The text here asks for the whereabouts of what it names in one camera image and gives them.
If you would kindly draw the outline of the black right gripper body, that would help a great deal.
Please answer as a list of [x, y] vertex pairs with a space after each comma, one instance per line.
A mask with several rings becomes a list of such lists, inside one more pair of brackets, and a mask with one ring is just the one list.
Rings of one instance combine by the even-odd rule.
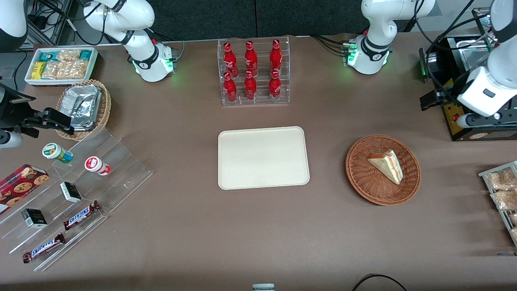
[[0, 127], [2, 130], [7, 131], [20, 127], [25, 118], [37, 113], [29, 104], [30, 101], [36, 100], [35, 97], [20, 93], [4, 84], [0, 84], [0, 86]]

